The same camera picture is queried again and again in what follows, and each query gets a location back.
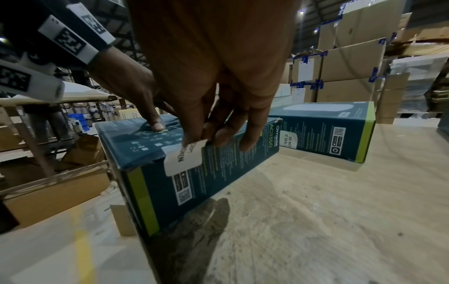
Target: black and white marker tag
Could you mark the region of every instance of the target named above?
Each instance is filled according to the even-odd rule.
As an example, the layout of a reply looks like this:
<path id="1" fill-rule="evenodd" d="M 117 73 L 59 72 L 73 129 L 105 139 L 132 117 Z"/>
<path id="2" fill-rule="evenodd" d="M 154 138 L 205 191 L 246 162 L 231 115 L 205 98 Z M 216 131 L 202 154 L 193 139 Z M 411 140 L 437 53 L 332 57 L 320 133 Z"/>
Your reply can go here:
<path id="1" fill-rule="evenodd" d="M 206 145 L 207 140 L 201 140 L 185 147 L 181 144 L 162 147 L 166 154 L 164 169 L 166 176 L 173 176 L 191 168 L 200 166 L 203 163 L 201 149 Z"/>
<path id="2" fill-rule="evenodd" d="M 89 12 L 89 10 L 81 3 L 67 5 L 67 8 L 71 10 L 78 18 L 80 18 L 91 30 L 93 30 L 99 37 L 111 44 L 115 38 L 110 34 L 95 17 Z"/>
<path id="3" fill-rule="evenodd" d="M 96 48 L 69 29 L 55 16 L 50 15 L 37 31 L 85 64 L 89 64 L 98 53 Z"/>

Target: floor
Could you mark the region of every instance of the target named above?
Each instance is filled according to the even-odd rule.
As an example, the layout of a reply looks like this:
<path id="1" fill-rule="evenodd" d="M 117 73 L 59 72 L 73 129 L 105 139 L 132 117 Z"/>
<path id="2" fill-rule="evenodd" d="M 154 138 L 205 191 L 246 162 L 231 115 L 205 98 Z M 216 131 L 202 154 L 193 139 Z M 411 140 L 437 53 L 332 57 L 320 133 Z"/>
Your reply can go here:
<path id="1" fill-rule="evenodd" d="M 118 190 L 0 235 L 0 283 L 156 283 L 139 240 L 119 235 L 111 204 L 123 204 Z"/>

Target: dark sleeve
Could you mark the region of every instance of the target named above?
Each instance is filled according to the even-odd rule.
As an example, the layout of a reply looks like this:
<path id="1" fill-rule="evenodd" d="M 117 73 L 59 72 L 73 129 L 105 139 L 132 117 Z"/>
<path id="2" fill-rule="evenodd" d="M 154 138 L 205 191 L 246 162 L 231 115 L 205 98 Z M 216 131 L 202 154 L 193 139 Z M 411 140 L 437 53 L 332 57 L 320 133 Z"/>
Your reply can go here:
<path id="1" fill-rule="evenodd" d="M 80 43 L 87 42 L 98 51 L 109 47 L 98 33 L 67 8 L 69 1 L 8 0 L 3 2 L 0 8 L 0 22 L 3 23 L 4 37 L 17 49 L 36 54 L 41 59 L 51 61 L 60 67 L 85 68 L 88 63 L 77 57 L 76 49 L 74 52 L 72 49 L 63 48 L 61 44 L 55 43 L 55 37 L 48 38 L 38 31 L 50 16 L 67 26 L 71 30 L 68 32 L 71 35 L 74 34 L 73 38 L 81 38 Z"/>

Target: person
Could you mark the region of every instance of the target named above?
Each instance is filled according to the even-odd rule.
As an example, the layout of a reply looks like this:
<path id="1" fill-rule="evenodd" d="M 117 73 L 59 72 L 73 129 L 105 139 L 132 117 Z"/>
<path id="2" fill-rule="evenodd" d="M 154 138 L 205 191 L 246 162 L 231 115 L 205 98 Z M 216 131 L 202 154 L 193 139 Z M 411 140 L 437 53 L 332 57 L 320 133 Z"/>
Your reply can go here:
<path id="1" fill-rule="evenodd" d="M 7 1 L 10 6 L 17 2 Z M 48 7 L 57 10 L 56 0 L 34 2 L 51 3 Z M 156 131 L 164 128 L 156 103 L 175 113 L 184 130 L 183 144 L 209 139 L 220 146 L 247 120 L 240 149 L 249 151 L 265 126 L 290 54 L 299 4 L 300 0 L 128 0 L 133 35 L 152 72 L 114 47 L 98 52 L 87 70 L 104 88 L 135 104 Z M 27 10 L 33 11 L 29 19 L 35 17 L 36 9 Z M 217 83 L 219 100 L 210 113 Z"/>

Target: teal box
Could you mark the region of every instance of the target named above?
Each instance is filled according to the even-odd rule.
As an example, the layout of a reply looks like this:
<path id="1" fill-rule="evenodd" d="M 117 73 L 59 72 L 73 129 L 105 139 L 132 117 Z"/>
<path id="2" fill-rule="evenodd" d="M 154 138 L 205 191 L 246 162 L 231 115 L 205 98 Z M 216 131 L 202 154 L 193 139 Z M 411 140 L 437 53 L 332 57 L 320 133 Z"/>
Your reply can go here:
<path id="1" fill-rule="evenodd" d="M 201 148 L 198 142 L 180 148 L 183 132 L 179 120 L 172 115 L 161 118 L 167 131 L 153 132 L 142 118 L 96 124 L 111 168 L 144 239 L 279 151 L 279 118 L 268 119 L 259 141 L 247 153 L 239 151 L 246 124 L 222 147 Z M 199 166 L 167 176 L 186 162 L 189 154 L 191 159 L 195 151 L 199 154 Z"/>
<path id="2" fill-rule="evenodd" d="M 305 103 L 272 108 L 280 145 L 363 163 L 376 122 L 373 102 Z"/>

